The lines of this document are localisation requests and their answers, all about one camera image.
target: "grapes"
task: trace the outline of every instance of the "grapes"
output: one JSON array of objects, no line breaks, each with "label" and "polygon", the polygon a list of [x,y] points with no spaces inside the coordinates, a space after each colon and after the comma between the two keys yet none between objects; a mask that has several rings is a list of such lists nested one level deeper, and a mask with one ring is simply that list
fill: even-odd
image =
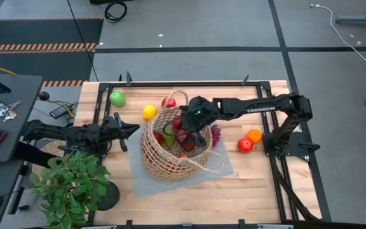
[{"label": "grapes", "polygon": [[215,148],[217,143],[220,141],[221,129],[218,125],[213,125],[210,130],[213,139],[213,148]]}]

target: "butcher block tabletop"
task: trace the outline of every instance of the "butcher block tabletop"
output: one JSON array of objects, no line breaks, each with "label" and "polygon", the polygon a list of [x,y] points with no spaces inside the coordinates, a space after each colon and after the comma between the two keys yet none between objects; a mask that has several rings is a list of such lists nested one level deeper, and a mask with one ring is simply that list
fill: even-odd
[{"label": "butcher block tabletop", "polygon": [[[74,125],[93,122],[99,84],[83,84]],[[289,93],[286,81],[270,81],[270,84],[273,95]],[[208,100],[213,97],[257,98],[256,87],[121,87],[113,91],[123,92],[126,104],[122,108],[111,106],[110,114],[118,112],[126,123],[145,125],[142,118],[144,106],[152,104],[159,111],[162,99],[174,90],[187,92],[189,99],[198,95]],[[104,117],[106,95],[107,92],[104,92],[98,123]],[[177,105],[184,105],[183,96],[176,95],[174,98]],[[276,114],[279,124],[287,117],[279,111]],[[269,114],[268,120],[272,130]],[[262,141],[247,154],[239,153],[236,146],[250,129],[264,131],[261,114],[246,114],[235,120],[217,123],[234,174],[144,198],[135,198],[131,179],[134,168],[130,168],[127,152],[122,152],[118,140],[115,140],[102,164],[111,173],[109,179],[118,186],[121,198],[112,209],[97,211],[94,225],[125,225],[128,219],[133,220],[134,225],[237,224],[239,219],[244,219],[246,223],[280,223],[271,166]],[[288,156],[287,163],[296,195],[312,214],[320,218],[308,163],[296,156]],[[283,189],[282,193],[287,218],[290,219],[288,198]]]}]

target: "gray mat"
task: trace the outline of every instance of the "gray mat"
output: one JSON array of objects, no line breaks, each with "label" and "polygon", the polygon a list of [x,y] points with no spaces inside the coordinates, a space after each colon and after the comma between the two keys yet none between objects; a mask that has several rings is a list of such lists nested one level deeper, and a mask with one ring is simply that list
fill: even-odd
[{"label": "gray mat", "polygon": [[[133,192],[135,197],[142,198],[148,195],[159,193],[162,191],[173,190],[176,188],[191,186],[205,181],[211,181],[220,177],[225,177],[233,174],[233,166],[229,161],[227,149],[222,142],[222,139],[213,150],[224,159],[224,168],[218,173],[209,173],[203,170],[197,174],[180,181],[160,181],[146,172],[140,153],[140,137],[145,126],[141,127],[127,140],[128,157],[132,173]],[[218,169],[220,160],[216,156],[210,156],[206,167],[209,169]]]}]

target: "concrete floor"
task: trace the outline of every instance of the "concrete floor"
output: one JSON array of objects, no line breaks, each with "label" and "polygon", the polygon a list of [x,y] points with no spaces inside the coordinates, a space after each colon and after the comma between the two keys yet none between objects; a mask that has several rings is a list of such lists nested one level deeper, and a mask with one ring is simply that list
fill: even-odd
[{"label": "concrete floor", "polygon": [[[87,0],[70,0],[76,17],[102,17]],[[274,0],[288,47],[344,46],[329,25],[329,12],[311,1]],[[334,15],[364,14],[366,0],[316,0]],[[188,46],[279,47],[265,0],[134,0],[118,24],[104,22],[101,48]],[[0,18],[71,17],[66,0],[5,0]],[[335,25],[346,41],[366,46],[366,27]],[[332,221],[366,223],[366,63],[353,52],[293,52],[290,61],[301,94],[311,99],[309,122]],[[136,80],[287,80],[280,52],[97,53],[100,81],[130,71]],[[52,99],[78,100],[80,88],[44,88]],[[37,102],[35,108],[52,110]],[[64,125],[32,112],[31,119]],[[32,203],[25,196],[22,203]],[[36,211],[4,218],[1,228],[43,225]]]}]

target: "white wire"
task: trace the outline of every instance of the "white wire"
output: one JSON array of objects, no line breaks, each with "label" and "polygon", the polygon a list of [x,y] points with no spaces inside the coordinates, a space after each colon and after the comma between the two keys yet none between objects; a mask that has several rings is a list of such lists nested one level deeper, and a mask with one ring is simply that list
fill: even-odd
[{"label": "white wire", "polygon": [[335,31],[335,33],[338,35],[338,37],[341,39],[341,41],[344,43],[344,44],[346,44],[346,45],[348,45],[350,48],[352,48],[365,62],[366,62],[366,58],[365,57],[363,57],[362,55],[361,55],[361,53],[360,52],[358,52],[354,47],[352,47],[350,44],[348,44],[342,37],[341,37],[341,35],[338,33],[338,31],[337,31],[337,29],[334,27],[334,25],[333,25],[333,11],[331,11],[330,9],[328,9],[327,7],[325,7],[325,6],[320,6],[319,4],[310,4],[310,6],[311,7],[317,7],[317,8],[323,8],[323,9],[326,9],[326,10],[328,10],[330,13],[331,13],[331,17],[330,17],[330,25],[331,25],[331,28],[333,28],[333,30]]}]

